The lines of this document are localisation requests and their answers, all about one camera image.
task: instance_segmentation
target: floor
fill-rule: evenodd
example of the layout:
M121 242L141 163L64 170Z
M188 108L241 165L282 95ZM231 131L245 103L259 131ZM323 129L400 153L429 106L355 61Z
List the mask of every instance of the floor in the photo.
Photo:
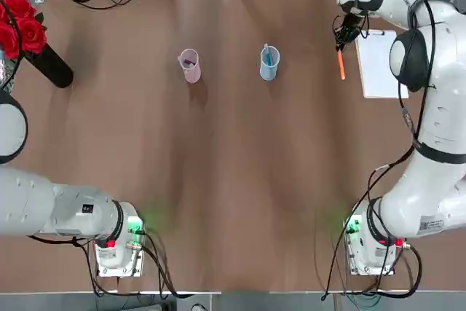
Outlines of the floor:
M337 297L337 306L333 307L333 298L329 296L325 302L320 301L321 294L268 294L268 293L233 293L224 295L193 296L192 298L172 303L170 311L190 311L192 306L200 303L212 311L354 311L356 307L343 296ZM132 310L144 307L151 302L150 296L141 300L135 297L106 296L95 303L92 294L36 294L36 295L0 295L2 311L117 311ZM419 292L407 300L383 299L373 308L378 311L438 311L460 310L466 304L464 292ZM149 311L154 308L140 308Z

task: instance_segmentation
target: white paper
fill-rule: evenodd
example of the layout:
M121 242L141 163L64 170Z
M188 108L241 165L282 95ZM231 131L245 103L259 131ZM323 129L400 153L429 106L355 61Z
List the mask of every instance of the white paper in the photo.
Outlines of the white paper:
M394 31L369 31L367 39L356 39L359 70L365 98L398 98L398 80L390 70L390 49L396 39ZM408 89L401 85L401 97Z

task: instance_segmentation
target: plastic cup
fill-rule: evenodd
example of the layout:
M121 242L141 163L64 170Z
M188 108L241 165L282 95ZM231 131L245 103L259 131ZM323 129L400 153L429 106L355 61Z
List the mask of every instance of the plastic cup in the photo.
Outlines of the plastic cup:
M199 55L196 50L186 49L178 56L178 62L184 72L184 78L189 83L197 82L201 77Z
M270 58L272 59L272 64L269 65L266 49L263 48L261 51L261 77L263 80L273 80L277 76L278 63L280 63L280 52L276 47L271 47L269 45Z

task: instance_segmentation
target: pink cup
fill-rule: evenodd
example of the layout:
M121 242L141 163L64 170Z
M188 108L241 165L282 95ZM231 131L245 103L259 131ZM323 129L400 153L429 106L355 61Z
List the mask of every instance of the pink cup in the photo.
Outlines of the pink cup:
M184 72L184 78L189 83L197 82L201 77L199 55L196 50L186 49L178 56L178 62Z

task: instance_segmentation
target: pen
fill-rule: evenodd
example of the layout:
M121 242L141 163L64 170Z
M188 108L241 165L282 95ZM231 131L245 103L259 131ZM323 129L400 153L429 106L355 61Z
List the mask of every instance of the pen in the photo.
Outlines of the pen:
M341 80L344 80L346 76L344 75L344 67L343 67L343 55L341 54L341 50L338 50L338 64L340 66L340 77Z
M272 62L272 56L270 55L269 45L268 45L268 44L265 44L265 45L264 45L264 48L265 48L265 56L266 56L266 58L267 58L267 65L269 65L270 67L272 67L273 62Z

